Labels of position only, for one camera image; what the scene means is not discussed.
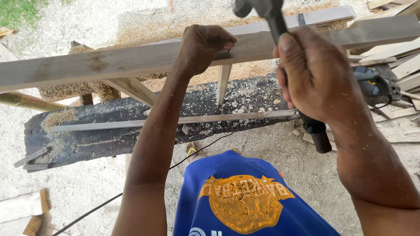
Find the sandy ground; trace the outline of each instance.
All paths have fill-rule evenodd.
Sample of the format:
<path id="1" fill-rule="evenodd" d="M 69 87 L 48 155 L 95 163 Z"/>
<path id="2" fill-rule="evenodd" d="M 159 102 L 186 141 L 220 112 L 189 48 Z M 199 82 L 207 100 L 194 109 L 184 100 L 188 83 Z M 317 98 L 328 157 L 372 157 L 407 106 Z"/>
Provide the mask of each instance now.
<path id="1" fill-rule="evenodd" d="M 80 11 L 82 3 L 89 3 Z M 41 11 L 42 18 L 35 28 L 24 27 L 16 35 L 5 37 L 5 44 L 20 59 L 64 55 L 70 41 L 76 40 L 93 48 L 117 42 L 164 34 L 191 23 L 220 22 L 234 18 L 233 0 L 173 0 L 171 13 L 167 0 L 50 0 Z M 364 0 L 341 0 L 340 5 L 351 5 L 358 17 L 369 14 Z M 285 7 L 311 4 L 303 0 L 287 1 Z M 22 92 L 38 96 L 36 89 Z M 100 158 L 87 162 L 28 174 L 13 163 L 25 156 L 24 123 L 37 112 L 0 105 L 0 199 L 7 199 L 48 188 L 52 209 L 51 226 L 60 229 L 98 204 L 123 190 L 129 155 Z M 384 127 L 418 126 L 400 118 Z M 336 172 L 336 153 L 320 155 L 313 145 L 292 134 L 293 123 L 239 132 L 207 148 L 205 154 L 214 155 L 236 148 L 246 157 L 257 157 L 271 162 L 285 177 L 287 184 L 321 214 L 343 235 L 360 235 L 359 220 L 349 194 L 341 185 Z M 215 135 L 198 143 L 204 146 L 216 140 Z M 173 164 L 185 156 L 184 144 L 174 150 Z M 420 148 L 415 144 L 394 145 L 416 186 L 420 182 L 414 173 L 420 171 Z M 165 191 L 168 216 L 168 234 L 173 229 L 176 204 L 183 182 L 186 163 L 171 170 Z M 80 221 L 68 235 L 110 235 L 121 199 L 117 199 Z"/>

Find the person's right hand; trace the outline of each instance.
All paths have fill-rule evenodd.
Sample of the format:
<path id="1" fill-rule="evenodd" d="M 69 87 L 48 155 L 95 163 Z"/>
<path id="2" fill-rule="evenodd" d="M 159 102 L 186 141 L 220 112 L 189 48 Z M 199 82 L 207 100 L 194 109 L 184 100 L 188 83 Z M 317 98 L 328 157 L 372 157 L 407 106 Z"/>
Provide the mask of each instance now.
<path id="1" fill-rule="evenodd" d="M 273 56 L 281 59 L 276 74 L 291 109 L 324 123 L 370 116 L 344 52 L 310 28 L 282 34 Z"/>

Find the grass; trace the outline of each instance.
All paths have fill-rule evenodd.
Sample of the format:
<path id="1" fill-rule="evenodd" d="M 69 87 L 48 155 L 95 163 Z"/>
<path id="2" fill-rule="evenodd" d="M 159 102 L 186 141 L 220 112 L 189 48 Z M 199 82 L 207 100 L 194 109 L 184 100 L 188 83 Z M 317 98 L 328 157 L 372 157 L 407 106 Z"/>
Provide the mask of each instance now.
<path id="1" fill-rule="evenodd" d="M 38 9 L 47 5 L 47 0 L 0 0 L 0 27 L 18 29 L 23 22 L 34 25 L 40 17 Z"/>

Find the nail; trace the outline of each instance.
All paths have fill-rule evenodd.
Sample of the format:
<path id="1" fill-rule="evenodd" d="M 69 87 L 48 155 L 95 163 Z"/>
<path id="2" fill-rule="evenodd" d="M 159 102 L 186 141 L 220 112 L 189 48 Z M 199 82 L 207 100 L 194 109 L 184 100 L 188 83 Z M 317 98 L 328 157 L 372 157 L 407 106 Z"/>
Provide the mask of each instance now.
<path id="1" fill-rule="evenodd" d="M 283 33 L 282 35 L 280 35 L 279 41 L 283 51 L 289 50 L 296 44 L 294 37 L 291 36 L 289 33 Z"/>

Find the forearm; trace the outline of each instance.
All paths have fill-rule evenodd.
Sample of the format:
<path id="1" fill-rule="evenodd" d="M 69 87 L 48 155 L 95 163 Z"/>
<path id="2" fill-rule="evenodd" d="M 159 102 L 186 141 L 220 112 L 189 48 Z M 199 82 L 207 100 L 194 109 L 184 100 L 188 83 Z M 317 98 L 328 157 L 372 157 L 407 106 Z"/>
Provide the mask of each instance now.
<path id="1" fill-rule="evenodd" d="M 395 150 L 376 128 L 367 108 L 331 124 L 337 171 L 352 197 L 380 205 L 419 208 L 419 194 Z"/>
<path id="2" fill-rule="evenodd" d="M 134 146 L 126 187 L 164 184 L 170 167 L 176 128 L 190 76 L 175 64 Z"/>

